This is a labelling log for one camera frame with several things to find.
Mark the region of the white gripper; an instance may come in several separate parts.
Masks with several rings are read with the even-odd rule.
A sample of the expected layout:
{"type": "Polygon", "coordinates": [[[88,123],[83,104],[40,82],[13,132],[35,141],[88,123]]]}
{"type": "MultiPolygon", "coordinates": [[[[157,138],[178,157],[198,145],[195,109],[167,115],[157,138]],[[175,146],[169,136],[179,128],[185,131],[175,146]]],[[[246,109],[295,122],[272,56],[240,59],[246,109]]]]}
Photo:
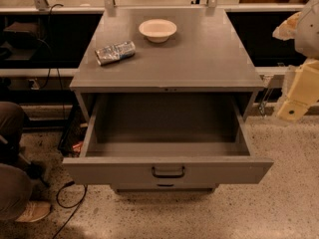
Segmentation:
{"type": "Polygon", "coordinates": [[[307,59],[298,67],[288,67],[284,76],[282,99],[285,102],[276,116],[287,121],[300,120],[308,111],[304,105],[314,105],[319,101],[318,60],[307,59]]]}

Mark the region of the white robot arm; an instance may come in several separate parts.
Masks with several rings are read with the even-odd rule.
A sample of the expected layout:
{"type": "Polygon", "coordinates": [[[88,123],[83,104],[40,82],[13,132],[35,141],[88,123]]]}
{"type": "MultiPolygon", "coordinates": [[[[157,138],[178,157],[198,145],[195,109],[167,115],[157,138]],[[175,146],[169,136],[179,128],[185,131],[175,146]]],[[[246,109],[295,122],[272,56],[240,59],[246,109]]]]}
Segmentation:
{"type": "Polygon", "coordinates": [[[295,51],[306,61],[284,79],[276,116],[300,120],[319,101],[319,0],[310,0],[301,12],[283,21],[272,33],[276,39],[294,40],[295,51]]]}

